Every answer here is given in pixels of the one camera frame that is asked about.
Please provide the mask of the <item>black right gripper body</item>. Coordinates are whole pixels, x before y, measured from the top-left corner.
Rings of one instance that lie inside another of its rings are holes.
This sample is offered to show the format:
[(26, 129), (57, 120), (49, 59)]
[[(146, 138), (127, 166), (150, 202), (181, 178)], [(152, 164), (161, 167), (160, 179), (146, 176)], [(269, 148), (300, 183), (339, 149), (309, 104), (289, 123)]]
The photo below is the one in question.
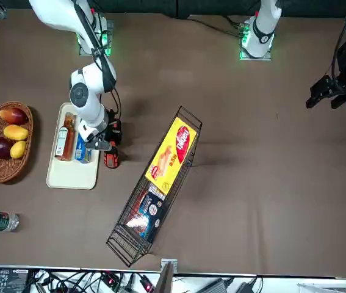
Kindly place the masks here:
[(92, 140), (85, 143), (85, 147), (91, 150), (98, 151), (110, 151), (112, 149), (112, 144), (110, 143), (111, 132), (105, 131), (94, 136)]

